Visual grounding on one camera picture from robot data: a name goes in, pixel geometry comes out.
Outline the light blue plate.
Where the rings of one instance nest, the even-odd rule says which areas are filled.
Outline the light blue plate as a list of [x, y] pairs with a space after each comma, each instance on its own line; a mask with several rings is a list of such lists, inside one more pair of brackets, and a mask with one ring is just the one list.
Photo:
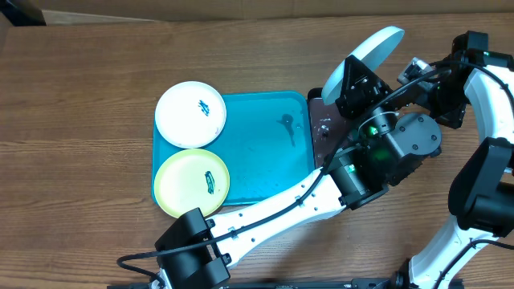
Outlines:
[[[350, 55], [363, 62], [371, 71], [375, 71], [402, 41], [405, 31], [396, 26], [385, 27], [368, 37], [355, 48]], [[345, 73], [345, 61], [329, 76], [321, 91], [324, 105], [334, 104], [340, 96]]]

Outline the white plate with stain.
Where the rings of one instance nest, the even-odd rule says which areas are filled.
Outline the white plate with stain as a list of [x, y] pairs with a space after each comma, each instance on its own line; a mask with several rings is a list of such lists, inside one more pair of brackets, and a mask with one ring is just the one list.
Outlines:
[[158, 100], [154, 120], [158, 132], [182, 149], [201, 148], [214, 141], [226, 123], [226, 104], [209, 84], [185, 81], [173, 85]]

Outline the yellow plate with stain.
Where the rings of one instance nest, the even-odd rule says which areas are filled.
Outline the yellow plate with stain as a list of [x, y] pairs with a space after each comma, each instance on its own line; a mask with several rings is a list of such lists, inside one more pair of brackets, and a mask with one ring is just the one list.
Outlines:
[[169, 157], [153, 181], [157, 204], [179, 218], [199, 208], [207, 216], [226, 200], [230, 174], [216, 154], [205, 149], [185, 149]]

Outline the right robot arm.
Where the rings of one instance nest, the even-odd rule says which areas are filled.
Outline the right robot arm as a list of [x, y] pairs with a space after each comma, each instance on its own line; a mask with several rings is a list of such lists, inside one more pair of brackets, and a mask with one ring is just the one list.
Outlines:
[[417, 104], [449, 128], [459, 128], [471, 106], [480, 145], [451, 184], [449, 218], [393, 274], [390, 288], [461, 288], [457, 273], [513, 229], [513, 186], [502, 180], [513, 171], [513, 57], [490, 51], [486, 33], [467, 31], [433, 65], [450, 72], [432, 80]]

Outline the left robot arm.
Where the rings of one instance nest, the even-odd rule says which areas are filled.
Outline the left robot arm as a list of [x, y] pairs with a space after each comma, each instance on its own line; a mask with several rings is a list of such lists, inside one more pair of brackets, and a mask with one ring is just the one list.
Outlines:
[[263, 243], [284, 232], [386, 193], [428, 157], [439, 154], [441, 132], [426, 115], [397, 116], [437, 82], [439, 72], [411, 64], [396, 90], [365, 61], [349, 56], [321, 95], [348, 121], [320, 168], [289, 189], [253, 206], [206, 218], [184, 213], [156, 242], [153, 288], [214, 288]]

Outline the black water tray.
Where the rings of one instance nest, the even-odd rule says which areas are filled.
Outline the black water tray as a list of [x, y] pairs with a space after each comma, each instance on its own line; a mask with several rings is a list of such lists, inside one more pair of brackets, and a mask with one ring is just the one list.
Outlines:
[[333, 150], [341, 135], [349, 129], [348, 120], [341, 116], [337, 105], [324, 104], [321, 91], [322, 88], [313, 88], [307, 95], [313, 156], [316, 168], [322, 166], [325, 157]]

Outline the teal plastic serving tray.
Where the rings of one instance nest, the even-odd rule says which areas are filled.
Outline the teal plastic serving tray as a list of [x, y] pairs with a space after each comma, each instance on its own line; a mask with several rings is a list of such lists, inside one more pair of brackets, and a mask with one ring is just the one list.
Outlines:
[[297, 185], [315, 168], [306, 99], [298, 92], [223, 96], [226, 122], [205, 149], [230, 175], [223, 206], [252, 205]]

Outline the dark object top left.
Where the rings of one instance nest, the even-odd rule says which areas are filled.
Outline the dark object top left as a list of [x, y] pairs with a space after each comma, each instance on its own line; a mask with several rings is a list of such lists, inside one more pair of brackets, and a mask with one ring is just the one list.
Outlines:
[[43, 12], [27, 0], [1, 0], [1, 13], [13, 26], [46, 26]]

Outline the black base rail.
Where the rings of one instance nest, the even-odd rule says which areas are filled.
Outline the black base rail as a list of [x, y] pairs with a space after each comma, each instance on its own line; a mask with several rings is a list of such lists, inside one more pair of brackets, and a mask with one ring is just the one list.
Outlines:
[[[128, 285], [107, 285], [107, 289], [150, 289], [148, 283], [130, 283]], [[390, 279], [352, 279], [351, 281], [341, 282], [287, 282], [287, 283], [228, 283], [217, 286], [219, 289], [390, 289], [407, 288], [395, 287]], [[451, 281], [449, 289], [464, 289], [462, 279]]]

